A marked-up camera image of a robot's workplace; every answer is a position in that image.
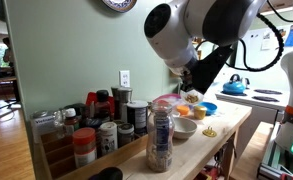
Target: spice rack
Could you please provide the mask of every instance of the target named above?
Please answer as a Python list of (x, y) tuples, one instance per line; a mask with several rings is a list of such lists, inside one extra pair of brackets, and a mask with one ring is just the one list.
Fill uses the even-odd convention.
[(107, 167), (118, 166), (146, 148), (148, 135), (117, 149), (116, 151), (96, 159), (92, 163), (76, 168), (72, 140), (59, 139), (57, 132), (41, 135), (40, 153), (48, 179), (72, 179), (76, 174), (87, 179)]

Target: kettle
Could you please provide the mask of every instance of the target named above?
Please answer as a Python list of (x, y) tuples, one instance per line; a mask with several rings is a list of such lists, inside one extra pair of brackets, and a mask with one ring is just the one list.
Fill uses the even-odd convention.
[(245, 89), (246, 87), (238, 74), (233, 74), (229, 82), (223, 85), (223, 93), (225, 94), (243, 94)]
[(241, 78), (240, 81), (242, 82), (242, 84), (245, 86), (246, 89), (249, 89), (248, 85), (250, 85), (250, 82), (248, 78)]

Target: blue bowl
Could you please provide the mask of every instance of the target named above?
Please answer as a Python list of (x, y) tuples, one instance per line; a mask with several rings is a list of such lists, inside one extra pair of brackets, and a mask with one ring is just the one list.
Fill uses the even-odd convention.
[(210, 116), (212, 114), (214, 114), (217, 110), (217, 106), (214, 103), (210, 103), (210, 102), (200, 102), (198, 104), (199, 106), (205, 106), (207, 108), (206, 111), (206, 115)]

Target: green wall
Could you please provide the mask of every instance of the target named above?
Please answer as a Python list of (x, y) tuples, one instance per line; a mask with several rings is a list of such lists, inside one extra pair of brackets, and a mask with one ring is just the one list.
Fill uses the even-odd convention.
[(90, 91), (111, 92), (119, 70), (130, 70), (133, 99), (149, 101), (170, 92), (168, 68), (143, 30), (159, 3), (138, 1), (119, 13), (94, 0), (7, 0), (26, 116), (85, 102)]

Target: electrical outlet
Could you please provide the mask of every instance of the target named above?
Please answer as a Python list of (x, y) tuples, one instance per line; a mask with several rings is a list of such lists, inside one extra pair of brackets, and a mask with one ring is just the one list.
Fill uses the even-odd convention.
[(130, 87), (129, 70), (119, 71), (119, 84), (123, 87)]

